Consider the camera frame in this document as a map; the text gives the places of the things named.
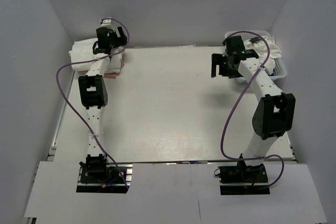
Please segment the white cartoon print t-shirt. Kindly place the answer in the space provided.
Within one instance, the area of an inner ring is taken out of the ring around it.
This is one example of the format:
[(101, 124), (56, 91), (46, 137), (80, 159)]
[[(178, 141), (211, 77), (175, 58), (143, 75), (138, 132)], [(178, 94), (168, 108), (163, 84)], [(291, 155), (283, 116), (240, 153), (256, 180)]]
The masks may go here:
[[(94, 58), (93, 54), (93, 44), (97, 41), (97, 38), (91, 38), (81, 41), (75, 41), (72, 49), (69, 51), (71, 62), (82, 62), (92, 60)], [(109, 65), (107, 66), (106, 74), (119, 73), (122, 65), (124, 52), (114, 55), (111, 58)], [(72, 65), (73, 71), (76, 72), (87, 72), (90, 69), (92, 62), (81, 63), (77, 65)]]

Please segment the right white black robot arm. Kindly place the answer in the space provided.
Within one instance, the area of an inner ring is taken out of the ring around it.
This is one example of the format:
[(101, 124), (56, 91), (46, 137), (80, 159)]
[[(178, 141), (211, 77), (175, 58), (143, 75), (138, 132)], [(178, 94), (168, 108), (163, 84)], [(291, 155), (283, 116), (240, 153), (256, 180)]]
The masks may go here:
[[(237, 175), (247, 182), (256, 175), (254, 166), (260, 165), (264, 158), (268, 158), (267, 153), (273, 143), (292, 128), (296, 98), (291, 93), (284, 93), (275, 85), (257, 58), (241, 60), (237, 72), (248, 83), (239, 95), (224, 125), (220, 151), (229, 160), (246, 162), (238, 166)], [(241, 158), (234, 158), (224, 151), (224, 137), (229, 121), (248, 88), (251, 88), (258, 100), (252, 118), (254, 134)]]

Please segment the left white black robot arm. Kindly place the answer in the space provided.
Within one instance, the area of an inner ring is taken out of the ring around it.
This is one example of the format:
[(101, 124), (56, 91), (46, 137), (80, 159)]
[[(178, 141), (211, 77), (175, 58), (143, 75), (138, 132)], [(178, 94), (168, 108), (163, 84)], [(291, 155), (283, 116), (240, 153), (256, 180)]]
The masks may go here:
[(121, 67), (122, 54), (128, 38), (121, 26), (117, 29), (100, 27), (96, 30), (97, 41), (92, 46), (93, 63), (84, 76), (79, 77), (81, 104), (86, 110), (85, 124), (88, 127), (89, 156), (106, 157), (103, 143), (103, 114), (108, 105), (108, 92), (104, 83), (104, 75), (113, 58)]

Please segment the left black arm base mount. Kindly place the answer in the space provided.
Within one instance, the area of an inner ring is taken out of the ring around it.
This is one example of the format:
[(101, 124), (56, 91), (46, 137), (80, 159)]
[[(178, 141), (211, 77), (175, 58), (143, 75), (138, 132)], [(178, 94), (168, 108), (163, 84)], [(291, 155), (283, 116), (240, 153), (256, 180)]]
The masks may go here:
[(99, 156), (86, 157), (85, 162), (80, 162), (80, 170), (76, 192), (125, 194), (131, 184), (132, 165), (125, 164), (116, 167), (108, 159)]

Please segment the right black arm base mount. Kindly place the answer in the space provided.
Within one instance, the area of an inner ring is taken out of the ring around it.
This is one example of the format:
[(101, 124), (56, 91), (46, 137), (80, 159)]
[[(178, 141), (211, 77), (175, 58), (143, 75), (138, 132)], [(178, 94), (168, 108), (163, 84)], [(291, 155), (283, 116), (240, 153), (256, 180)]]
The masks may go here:
[(264, 161), (258, 159), (257, 166), (248, 165), (240, 160), (236, 165), (219, 166), (214, 176), (219, 178), (222, 196), (269, 195), (268, 176)]

